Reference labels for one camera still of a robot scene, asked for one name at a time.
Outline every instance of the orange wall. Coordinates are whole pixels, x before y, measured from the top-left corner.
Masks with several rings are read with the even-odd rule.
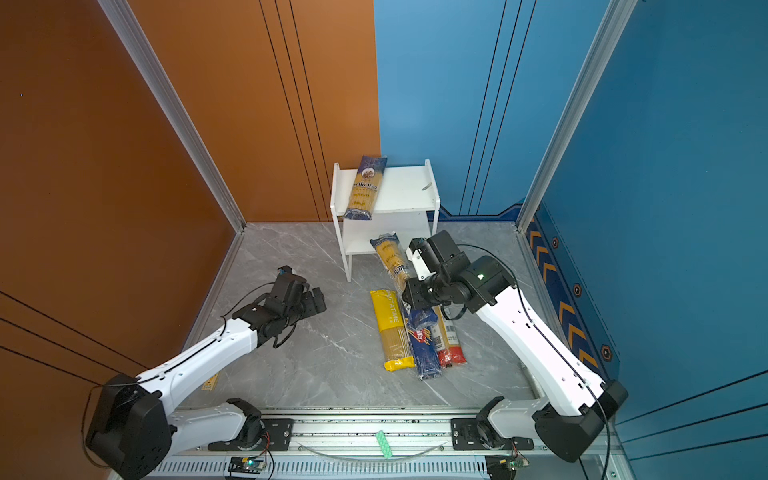
[[[135,375],[176,355],[234,232],[95,0],[0,15],[0,317]],[[0,322],[0,345],[110,369]],[[0,350],[0,477],[89,480],[91,384]]]
[[[130,0],[247,221],[328,221],[378,154],[372,0]]]

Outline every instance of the green sponge strip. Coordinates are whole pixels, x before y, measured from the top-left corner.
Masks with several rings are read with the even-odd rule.
[[[392,457],[392,449],[389,447],[389,442],[386,441],[383,430],[379,430],[376,433],[376,441],[379,443],[379,447],[382,449],[382,455],[384,455],[384,459],[389,460]]]

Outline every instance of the marble table surface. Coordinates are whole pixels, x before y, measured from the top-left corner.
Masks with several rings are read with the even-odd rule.
[[[535,310],[541,304],[531,286],[524,252],[513,224],[444,222],[440,230],[456,243],[470,243],[499,255],[518,277]],[[462,248],[471,260],[482,255]],[[520,361],[490,326],[466,314],[456,321],[468,360],[443,370],[439,378],[421,381],[413,369],[384,370],[383,352],[370,290],[393,289],[376,255],[358,255],[348,283],[332,223],[251,223],[214,310],[203,329],[207,335],[221,323],[243,294],[274,280],[276,269],[291,266],[312,287],[319,286],[328,310],[298,323],[280,348],[269,342],[221,371],[212,392],[197,390],[183,407],[208,407],[240,397],[260,408],[307,406],[451,406],[479,408],[495,396],[532,399]],[[252,300],[260,292],[249,296]],[[455,315],[457,307],[449,314]]]

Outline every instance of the robotic arm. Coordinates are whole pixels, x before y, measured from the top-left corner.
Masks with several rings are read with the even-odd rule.
[[[447,232],[412,240],[417,277],[402,298],[416,309],[461,303],[517,353],[546,393],[534,402],[497,397],[478,414],[490,449],[513,435],[539,437],[557,456],[575,462],[627,399],[617,381],[604,382],[571,353],[525,299],[514,276],[492,257],[470,263]]]
[[[261,412],[242,399],[209,409],[175,410],[235,359],[272,338],[277,348],[296,322],[326,310],[319,288],[311,290],[289,266],[278,271],[270,293],[236,311],[206,339],[135,379],[118,374],[107,382],[85,445],[124,480],[138,480],[166,456],[199,445],[233,439],[244,448],[255,445],[263,428]],[[278,335],[289,327],[278,343]]]

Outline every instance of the barilla pasta package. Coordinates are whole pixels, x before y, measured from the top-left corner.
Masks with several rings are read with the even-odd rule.
[[[406,255],[400,248],[400,240],[397,233],[385,233],[377,239],[371,240],[371,245],[376,249],[384,267],[397,286],[397,291],[402,298],[402,292],[406,289],[406,280],[414,276],[414,273],[406,260]],[[414,310],[408,303],[403,302],[406,325],[411,330],[428,329],[437,323],[437,316],[432,309]]]
[[[467,363],[462,346],[458,343],[456,327],[451,320],[446,320],[439,307],[435,307],[437,324],[431,328],[432,340],[435,343],[437,357],[442,368],[453,366],[455,363]]]
[[[384,347],[384,368],[388,372],[414,368],[408,333],[400,315],[397,293],[391,290],[373,290],[371,299]]]
[[[385,168],[386,157],[363,156],[360,167],[357,169],[355,183],[352,185],[352,193],[349,194],[349,205],[344,218],[350,220],[373,218],[373,204],[379,196]]]
[[[408,330],[408,338],[411,340],[411,350],[416,361],[416,370],[419,379],[431,379],[440,376],[440,360],[437,357],[435,346],[432,345],[432,333],[429,329]]]

